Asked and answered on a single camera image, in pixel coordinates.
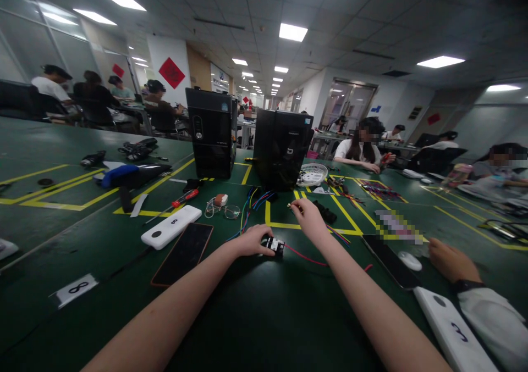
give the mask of white mesh basket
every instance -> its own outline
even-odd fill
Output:
[[[321,185],[328,175],[326,166],[319,163],[308,163],[301,166],[301,173],[297,179],[299,186]]]

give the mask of computer tower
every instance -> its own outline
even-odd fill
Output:
[[[259,109],[255,128],[253,166],[265,188],[295,188],[314,132],[310,115]]]
[[[231,178],[237,153],[237,100],[186,88],[192,150],[198,178]]]

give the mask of red screwdriver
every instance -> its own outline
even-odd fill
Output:
[[[175,208],[180,207],[180,205],[181,205],[182,203],[185,203],[186,201],[189,201],[189,200],[195,198],[196,195],[198,195],[198,190],[197,190],[197,189],[195,189],[195,190],[190,190],[190,191],[184,193],[183,196],[181,196],[178,200],[172,202],[172,203],[170,204],[170,207],[169,207],[169,208],[167,208],[166,210],[163,210],[163,211],[162,211],[161,213],[159,213],[157,216],[152,217],[150,220],[148,220],[147,222],[145,222],[143,225],[146,225],[146,224],[148,224],[150,221],[155,220],[155,219],[158,218],[160,215],[162,215],[163,213],[166,213],[166,212],[169,211],[170,209],[175,209]]]

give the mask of smartphone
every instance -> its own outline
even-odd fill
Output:
[[[196,267],[209,243],[214,226],[190,223],[180,235],[150,284],[170,287]]]
[[[420,280],[405,266],[394,251],[385,244],[380,235],[363,235],[362,238],[371,253],[376,256],[401,288],[412,290],[421,286]]]

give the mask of computer mouse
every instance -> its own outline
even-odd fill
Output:
[[[400,251],[398,253],[398,258],[407,266],[410,270],[420,271],[422,270],[422,264],[416,257],[406,251]]]

